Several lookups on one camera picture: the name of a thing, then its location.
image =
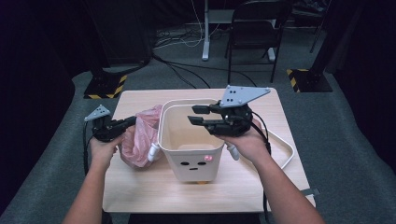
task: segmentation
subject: plastic bag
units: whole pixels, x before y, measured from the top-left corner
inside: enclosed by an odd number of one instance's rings
[[[136,125],[125,131],[120,151],[121,159],[129,166],[147,167],[152,164],[148,160],[151,143],[158,141],[158,126],[162,105],[155,105],[151,109],[136,114]]]

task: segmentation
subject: gray carpet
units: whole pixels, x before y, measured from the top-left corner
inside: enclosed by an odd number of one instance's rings
[[[361,134],[333,76],[325,74],[333,92],[295,93],[290,85],[286,69],[309,68],[323,37],[324,34],[316,51],[310,54],[312,30],[288,29],[274,83],[269,83],[270,67],[266,72],[246,74],[257,86],[277,89],[308,181],[312,188],[321,191],[316,197],[317,209],[328,223],[396,223],[395,174],[376,156]],[[197,47],[172,45],[155,49],[154,53],[167,61],[225,69],[226,39],[227,36],[222,35],[211,42],[208,62],[201,61],[202,42]],[[225,70],[184,67],[198,74],[211,88],[226,86]],[[195,75],[178,71],[196,88],[207,88]],[[62,221],[84,178],[83,119],[99,105],[114,112],[118,102],[118,99],[83,99],[91,77],[87,72],[74,78],[73,103],[44,154],[0,217],[0,223]],[[247,78],[237,73],[233,73],[232,84],[252,86]],[[128,76],[123,91],[190,88],[167,65],[152,60],[148,66]],[[129,217],[128,214],[112,216],[114,223],[127,223]]]

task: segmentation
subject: wooden tabletop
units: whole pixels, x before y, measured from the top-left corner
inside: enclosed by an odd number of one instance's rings
[[[223,93],[224,89],[125,91],[113,119],[125,119],[170,100],[218,100]],[[248,105],[263,118],[269,131],[295,148],[275,89]],[[270,138],[270,142],[272,156],[282,166],[290,151],[275,139]],[[297,151],[284,172],[298,189],[309,189]],[[313,197],[308,196],[308,200],[315,205]],[[248,161],[234,161],[226,149],[222,151],[216,179],[203,185],[178,181],[165,156],[149,167],[131,168],[117,152],[106,173],[103,208],[122,213],[262,212],[262,184]]]

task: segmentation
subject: human hand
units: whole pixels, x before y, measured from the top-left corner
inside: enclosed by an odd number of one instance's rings
[[[253,123],[262,130],[262,126],[256,119],[253,119]],[[262,136],[254,128],[250,128],[249,131],[239,137],[220,135],[217,137],[235,145],[239,153],[253,163],[261,161],[263,158],[271,157],[264,144]]]
[[[93,137],[90,141],[92,154],[91,167],[98,167],[104,171],[107,170],[113,154],[117,151],[117,145],[121,144],[122,139],[123,134],[111,142],[104,143]]]

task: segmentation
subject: person's right arm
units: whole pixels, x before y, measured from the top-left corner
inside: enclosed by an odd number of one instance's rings
[[[261,127],[257,120],[253,122]],[[316,208],[273,160],[256,130],[250,128],[239,137],[218,138],[234,144],[242,156],[256,167],[276,223],[325,223]]]

